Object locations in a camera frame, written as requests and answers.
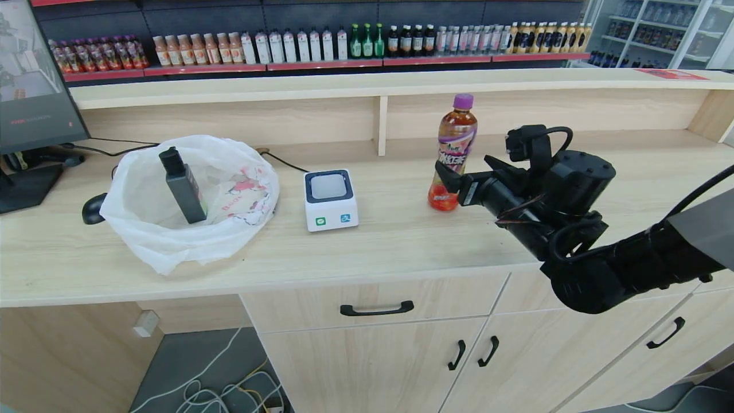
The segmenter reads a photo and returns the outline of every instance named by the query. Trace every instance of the red sticker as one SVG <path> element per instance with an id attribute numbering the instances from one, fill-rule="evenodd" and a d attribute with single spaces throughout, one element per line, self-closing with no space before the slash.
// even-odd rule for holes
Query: red sticker
<path id="1" fill-rule="evenodd" d="M 653 76 L 661 77 L 663 79 L 677 79 L 677 80 L 709 80 L 707 77 L 698 76 L 695 74 L 686 73 L 684 71 L 676 71 L 671 69 L 635 69 L 643 73 L 648 73 Z"/>

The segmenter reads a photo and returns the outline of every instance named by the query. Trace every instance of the computer mouse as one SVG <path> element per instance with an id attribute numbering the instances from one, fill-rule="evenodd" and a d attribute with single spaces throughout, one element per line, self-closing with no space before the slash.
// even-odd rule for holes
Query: computer mouse
<path id="1" fill-rule="evenodd" d="M 93 196 L 89 201 L 84 203 L 81 208 L 81 220 L 87 225 L 93 225 L 104 221 L 102 215 L 99 215 L 99 210 L 102 208 L 102 203 L 107 193 L 101 193 L 97 196 Z"/>

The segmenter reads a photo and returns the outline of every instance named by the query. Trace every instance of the white scanner box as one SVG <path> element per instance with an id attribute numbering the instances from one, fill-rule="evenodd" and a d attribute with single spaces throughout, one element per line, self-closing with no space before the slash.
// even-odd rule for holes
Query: white scanner box
<path id="1" fill-rule="evenodd" d="M 359 225 L 357 198 L 349 171 L 323 170 L 303 175 L 308 231 Z"/>

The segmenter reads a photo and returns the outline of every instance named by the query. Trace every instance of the cabinet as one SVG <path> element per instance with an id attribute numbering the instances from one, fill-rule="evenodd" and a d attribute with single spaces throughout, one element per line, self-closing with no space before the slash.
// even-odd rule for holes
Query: cabinet
<path id="1" fill-rule="evenodd" d="M 547 413 L 682 298 L 630 301 L 601 315 L 569 309 L 492 315 L 441 413 Z M 498 339 L 497 349 L 480 367 L 492 337 Z"/>
<path id="2" fill-rule="evenodd" d="M 676 331 L 675 320 L 685 320 Z M 558 413 L 577 413 L 649 398 L 706 363 L 734 342 L 734 294 L 694 294 Z M 670 340 L 657 348 L 651 341 Z"/>
<path id="3" fill-rule="evenodd" d="M 261 334 L 298 413 L 438 412 L 486 317 Z M 466 346 L 455 370 L 448 363 Z"/>

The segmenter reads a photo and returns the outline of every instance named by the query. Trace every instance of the monitor stand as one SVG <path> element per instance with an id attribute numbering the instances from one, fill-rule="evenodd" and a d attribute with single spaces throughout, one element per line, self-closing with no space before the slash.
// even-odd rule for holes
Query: monitor stand
<path id="1" fill-rule="evenodd" d="M 35 207 L 63 172 L 63 165 L 44 166 L 7 175 L 0 168 L 0 214 Z"/>

